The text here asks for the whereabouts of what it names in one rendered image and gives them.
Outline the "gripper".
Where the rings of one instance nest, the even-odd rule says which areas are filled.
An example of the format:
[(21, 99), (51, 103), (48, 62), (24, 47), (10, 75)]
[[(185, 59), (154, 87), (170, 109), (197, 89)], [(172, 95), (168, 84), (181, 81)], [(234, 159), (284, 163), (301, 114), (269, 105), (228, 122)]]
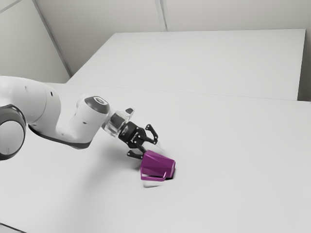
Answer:
[[(147, 137), (151, 140), (144, 141), (141, 137)], [(158, 134), (151, 124), (148, 124), (145, 127), (145, 130), (141, 127), (138, 127), (131, 121), (128, 121), (121, 128), (121, 131), (118, 135), (118, 139), (124, 142), (129, 148), (137, 149), (139, 152), (134, 152), (129, 150), (127, 156), (135, 159), (142, 160), (144, 154), (147, 150), (152, 150), (154, 152), (164, 152), (164, 149), (159, 141)]]

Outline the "purple faceted mug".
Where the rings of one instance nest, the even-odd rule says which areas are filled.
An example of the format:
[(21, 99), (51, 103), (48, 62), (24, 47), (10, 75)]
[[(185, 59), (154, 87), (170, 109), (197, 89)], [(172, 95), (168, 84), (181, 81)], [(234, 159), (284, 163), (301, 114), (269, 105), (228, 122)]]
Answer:
[(175, 172), (175, 160), (148, 150), (140, 164), (140, 177), (143, 181), (163, 182), (172, 179)]

